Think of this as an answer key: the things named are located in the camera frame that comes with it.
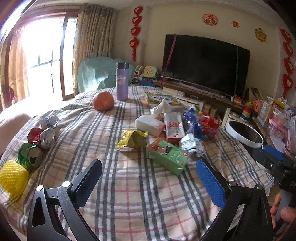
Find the right hand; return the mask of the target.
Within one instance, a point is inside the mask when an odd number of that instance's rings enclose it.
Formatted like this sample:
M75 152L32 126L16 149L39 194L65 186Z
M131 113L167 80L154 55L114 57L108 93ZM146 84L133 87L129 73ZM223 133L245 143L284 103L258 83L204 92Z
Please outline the right hand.
M278 211L280 201L281 201L281 194L278 193L275 196L274 204L272 205L272 207L270 209L271 219L272 219L272 223L273 223L273 229L275 229L275 227L276 227L275 215ZM280 211L280 217L283 219L284 222L288 223L288 226L285 229L285 232L286 232L290 228L291 224L293 223L293 221L295 219L295 208L291 208L288 206L283 207Z

